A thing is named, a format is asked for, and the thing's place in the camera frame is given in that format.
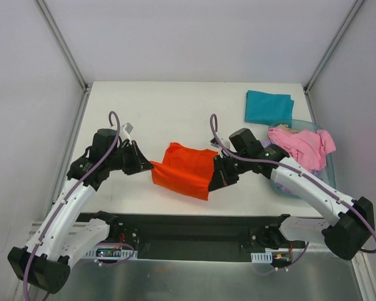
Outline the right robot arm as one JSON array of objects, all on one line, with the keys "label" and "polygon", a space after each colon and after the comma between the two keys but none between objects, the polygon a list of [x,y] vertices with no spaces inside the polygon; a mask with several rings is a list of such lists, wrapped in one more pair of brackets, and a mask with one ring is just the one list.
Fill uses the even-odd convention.
[{"label": "right robot arm", "polygon": [[297,163],[276,144],[263,147],[253,133],[242,128],[229,136],[235,151],[223,147],[213,159],[209,191],[236,184],[241,174],[253,172],[288,188],[319,214],[318,218],[280,215],[273,223],[255,232],[255,241],[277,250],[291,241],[325,245],[343,260],[363,251],[375,238],[373,204],[365,197],[353,199],[340,193]]}]

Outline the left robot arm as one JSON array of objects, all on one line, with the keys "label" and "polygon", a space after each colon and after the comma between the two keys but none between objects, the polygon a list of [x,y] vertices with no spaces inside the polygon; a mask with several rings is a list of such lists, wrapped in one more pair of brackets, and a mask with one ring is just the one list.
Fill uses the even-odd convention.
[{"label": "left robot arm", "polygon": [[131,139],[132,129],[130,124],[122,125],[120,130],[99,129],[91,146],[71,164],[63,190],[39,229],[24,247],[9,252],[8,261],[23,283],[25,299],[29,298],[29,287],[56,294],[75,263],[95,245],[121,242],[119,219],[104,211],[95,213],[76,234],[69,232],[112,171],[130,176],[153,169]]}]

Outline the orange t-shirt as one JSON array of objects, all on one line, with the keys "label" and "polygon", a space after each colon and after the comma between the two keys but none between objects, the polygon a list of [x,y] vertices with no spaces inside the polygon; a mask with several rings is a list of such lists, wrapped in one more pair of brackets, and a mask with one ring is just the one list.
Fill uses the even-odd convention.
[{"label": "orange t-shirt", "polygon": [[151,162],[152,181],[176,193],[207,201],[214,172],[213,159],[217,155],[210,149],[191,149],[172,142],[162,162]]}]

